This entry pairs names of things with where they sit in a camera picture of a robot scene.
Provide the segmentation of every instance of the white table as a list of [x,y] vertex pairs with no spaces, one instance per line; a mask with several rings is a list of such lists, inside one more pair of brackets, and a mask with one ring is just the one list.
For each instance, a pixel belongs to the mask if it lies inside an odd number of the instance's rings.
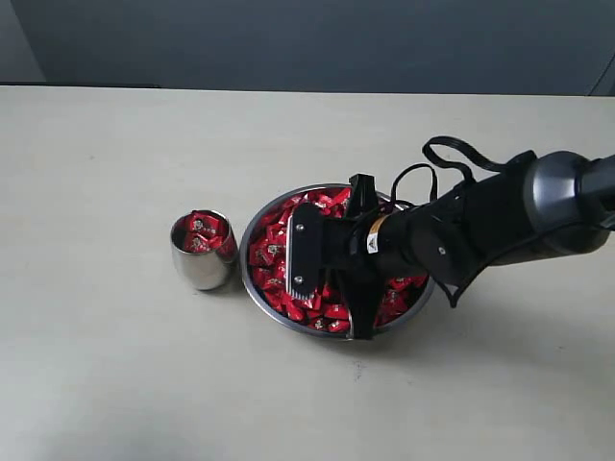
[[613,459],[615,239],[334,343],[238,283],[190,289],[168,232],[211,206],[240,237],[286,190],[355,172],[388,189],[436,134],[605,157],[614,124],[599,98],[0,88],[0,459]]

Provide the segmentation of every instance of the wall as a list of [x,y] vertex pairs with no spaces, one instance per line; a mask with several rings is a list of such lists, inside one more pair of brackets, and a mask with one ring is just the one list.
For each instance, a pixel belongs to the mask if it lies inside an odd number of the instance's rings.
[[13,3],[52,82],[585,94],[615,43],[611,0]]
[[32,49],[10,0],[0,0],[0,82],[42,82]]

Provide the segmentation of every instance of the table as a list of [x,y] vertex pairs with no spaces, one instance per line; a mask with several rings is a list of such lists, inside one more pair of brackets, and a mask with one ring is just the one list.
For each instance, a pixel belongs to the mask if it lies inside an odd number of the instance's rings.
[[612,459],[615,239],[336,343],[238,280],[195,292],[168,232],[202,206],[240,236],[286,190],[355,172],[387,190],[436,134],[596,158],[614,123],[602,98],[1,87],[0,458]]

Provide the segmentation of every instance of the bowl rim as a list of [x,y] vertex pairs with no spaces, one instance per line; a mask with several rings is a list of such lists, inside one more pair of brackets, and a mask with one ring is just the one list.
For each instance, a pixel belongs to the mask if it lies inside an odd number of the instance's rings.
[[[346,332],[344,332],[344,333],[331,333],[331,332],[328,332],[328,331],[320,331],[318,329],[313,329],[313,328],[309,328],[309,327],[306,327],[304,325],[298,324],[298,323],[293,322],[292,320],[288,319],[287,317],[284,317],[281,313],[279,313],[273,307],[271,307],[269,305],[269,303],[260,295],[260,293],[258,292],[258,290],[255,287],[254,283],[252,282],[252,278],[250,277],[250,271],[249,271],[249,267],[248,267],[248,253],[249,253],[249,250],[250,250],[250,242],[249,242],[249,240],[250,240],[250,236],[252,235],[252,232],[256,228],[256,226],[257,226],[258,222],[260,221],[260,219],[273,206],[281,205],[282,202],[284,202],[285,200],[289,199],[290,197],[292,197],[294,195],[297,195],[297,194],[301,194],[303,192],[309,192],[311,190],[318,190],[318,189],[346,188],[346,187],[350,187],[350,185],[349,184],[343,184],[343,183],[337,183],[337,182],[321,183],[321,184],[305,185],[303,187],[298,187],[296,189],[290,190],[290,191],[280,195],[276,199],[272,200],[271,202],[269,202],[268,204],[263,206],[258,211],[258,213],[252,218],[252,220],[250,221],[250,223],[246,227],[245,232],[243,232],[243,236],[241,237],[241,244],[239,246],[239,266],[240,266],[240,270],[241,270],[241,279],[243,281],[243,285],[245,286],[246,291],[250,295],[250,298],[252,298],[252,300],[258,305],[258,307],[260,307],[260,309],[265,314],[267,314],[269,317],[271,317],[273,320],[275,320],[279,324],[282,324],[285,327],[291,328],[291,329],[293,329],[295,331],[311,334],[312,336],[318,336],[318,337],[321,337],[321,338],[331,338],[331,339],[341,339],[341,340],[353,339],[353,338],[352,337],[348,337],[348,333],[346,333]],[[384,198],[385,200],[389,199],[389,197],[387,195],[382,194],[380,192],[378,192],[378,195],[379,195],[379,197]],[[381,334],[381,333],[387,332],[387,331],[389,331],[389,330],[391,330],[393,328],[396,328],[396,327],[400,326],[401,324],[404,324],[405,322],[410,320],[416,314],[418,314],[419,311],[421,311],[423,309],[423,307],[427,303],[428,299],[431,297],[431,294],[433,292],[434,286],[435,286],[435,282],[434,282],[433,278],[428,276],[428,280],[427,280],[427,282],[425,284],[425,287],[423,288],[423,292],[421,293],[421,296],[419,296],[419,298],[412,305],[412,307],[406,313],[400,315],[394,321],[389,322],[388,324],[384,324],[382,326],[374,328],[374,335],[376,336],[378,334]]]

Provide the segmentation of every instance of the stainless steel bowl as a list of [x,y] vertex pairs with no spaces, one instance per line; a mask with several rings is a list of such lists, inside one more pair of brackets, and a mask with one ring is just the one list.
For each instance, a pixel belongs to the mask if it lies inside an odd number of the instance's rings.
[[[341,191],[341,189],[346,188],[346,187],[348,187],[348,184],[335,184],[334,183],[334,184],[308,185],[305,187],[300,187],[295,190],[291,190],[290,192],[287,192],[281,195],[277,199],[272,200],[257,213],[257,215],[252,219],[252,221],[250,221],[250,224],[248,225],[246,231],[243,234],[243,238],[241,239],[241,246],[239,247],[239,265],[241,267],[241,276],[243,278],[243,284],[245,285],[246,290],[248,291],[248,293],[250,294],[250,297],[254,300],[254,302],[258,304],[258,306],[269,317],[271,317],[276,322],[281,323],[285,327],[289,327],[291,329],[294,329],[295,331],[301,331],[302,333],[311,334],[312,336],[319,336],[321,338],[352,339],[352,338],[348,338],[346,332],[329,333],[328,331],[319,331],[317,329],[312,329],[312,328],[303,326],[301,324],[293,322],[292,320],[284,317],[282,314],[277,312],[273,307],[271,307],[269,303],[259,293],[259,291],[254,285],[254,282],[252,281],[251,271],[248,266],[250,243],[252,243],[251,242],[252,236],[256,233],[256,231],[258,231],[257,226],[258,226],[258,223],[260,222],[260,219],[266,213],[273,211],[277,206],[281,206],[282,203],[285,202],[288,198],[294,195],[297,195],[297,194],[309,192],[310,190],[336,189],[337,188]],[[388,200],[388,197],[384,194],[381,194],[380,192],[379,192],[379,196],[384,198],[385,200]],[[433,279],[429,278],[427,282],[425,283],[425,285],[423,285],[423,287],[424,287],[423,293],[421,293],[421,296],[416,300],[416,302],[412,305],[412,307],[405,314],[402,314],[400,317],[395,319],[393,322],[389,322],[388,324],[382,325],[380,327],[376,327],[374,329],[374,333],[381,334],[393,328],[397,328],[401,324],[407,322],[409,319],[414,317],[423,308],[427,300],[430,298],[433,292],[433,287],[434,287]]]

